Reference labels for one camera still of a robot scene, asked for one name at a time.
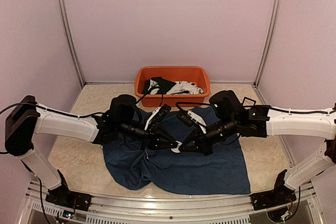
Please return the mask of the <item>dark blue t-shirt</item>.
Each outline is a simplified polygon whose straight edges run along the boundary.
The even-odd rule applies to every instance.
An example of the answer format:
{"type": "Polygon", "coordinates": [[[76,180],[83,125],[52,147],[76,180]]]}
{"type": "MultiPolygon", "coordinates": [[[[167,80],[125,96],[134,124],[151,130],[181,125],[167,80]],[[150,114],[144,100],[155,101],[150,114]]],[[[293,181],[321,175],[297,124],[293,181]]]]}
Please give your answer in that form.
{"type": "Polygon", "coordinates": [[[171,150],[141,150],[139,142],[119,136],[103,146],[107,170],[116,183],[139,190],[153,183],[160,189],[182,195],[249,195],[247,167],[239,140],[230,136],[217,143],[213,154],[173,153],[171,150]]]}

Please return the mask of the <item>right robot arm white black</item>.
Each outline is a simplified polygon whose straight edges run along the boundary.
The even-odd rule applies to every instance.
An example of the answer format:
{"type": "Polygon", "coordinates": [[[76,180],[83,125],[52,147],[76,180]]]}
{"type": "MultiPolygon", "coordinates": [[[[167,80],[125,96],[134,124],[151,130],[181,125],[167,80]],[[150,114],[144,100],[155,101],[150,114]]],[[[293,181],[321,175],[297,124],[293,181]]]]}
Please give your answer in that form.
{"type": "Polygon", "coordinates": [[[303,183],[335,165],[335,108],[295,111],[270,105],[244,106],[232,90],[214,94],[209,104],[219,119],[210,126],[202,123],[202,117],[191,111],[179,115],[187,126],[196,126],[178,147],[180,152],[209,155],[213,152],[213,145],[233,135],[299,135],[324,139],[311,155],[278,174],[274,188],[267,192],[273,205],[281,204],[303,183]]]}

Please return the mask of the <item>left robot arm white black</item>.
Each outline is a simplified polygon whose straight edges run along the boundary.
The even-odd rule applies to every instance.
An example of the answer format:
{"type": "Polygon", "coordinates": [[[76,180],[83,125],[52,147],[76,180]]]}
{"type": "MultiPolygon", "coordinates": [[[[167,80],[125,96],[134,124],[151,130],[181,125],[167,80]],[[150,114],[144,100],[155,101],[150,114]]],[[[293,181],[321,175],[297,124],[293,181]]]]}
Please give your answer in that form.
{"type": "Polygon", "coordinates": [[[138,103],[134,96],[122,94],[113,98],[103,113],[75,115],[45,107],[28,95],[9,106],[12,112],[5,121],[5,149],[45,184],[50,201],[69,205],[75,192],[69,190],[62,173],[34,149],[33,135],[72,137],[99,145],[117,141],[123,135],[138,140],[141,149],[177,148],[177,140],[161,126],[171,107],[161,103],[143,122],[138,103]]]}

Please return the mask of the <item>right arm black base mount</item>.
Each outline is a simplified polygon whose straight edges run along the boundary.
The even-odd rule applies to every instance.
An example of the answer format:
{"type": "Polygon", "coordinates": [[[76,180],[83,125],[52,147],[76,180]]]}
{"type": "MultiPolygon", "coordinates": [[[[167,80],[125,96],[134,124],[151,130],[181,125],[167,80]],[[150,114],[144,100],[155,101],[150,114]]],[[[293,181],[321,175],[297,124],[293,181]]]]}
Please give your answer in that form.
{"type": "Polygon", "coordinates": [[[255,211],[291,203],[296,199],[296,194],[291,191],[284,192],[269,190],[254,193],[250,196],[250,200],[255,211]]]}

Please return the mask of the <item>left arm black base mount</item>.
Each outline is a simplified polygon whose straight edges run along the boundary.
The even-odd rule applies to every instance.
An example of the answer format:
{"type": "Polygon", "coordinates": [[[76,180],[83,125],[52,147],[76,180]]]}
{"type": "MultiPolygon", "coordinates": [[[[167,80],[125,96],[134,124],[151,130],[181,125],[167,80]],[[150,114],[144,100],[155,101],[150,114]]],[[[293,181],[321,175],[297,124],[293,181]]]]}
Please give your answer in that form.
{"type": "Polygon", "coordinates": [[[56,194],[49,192],[46,196],[47,202],[81,211],[88,211],[91,200],[92,196],[90,194],[79,193],[76,191],[58,192],[56,194]]]}

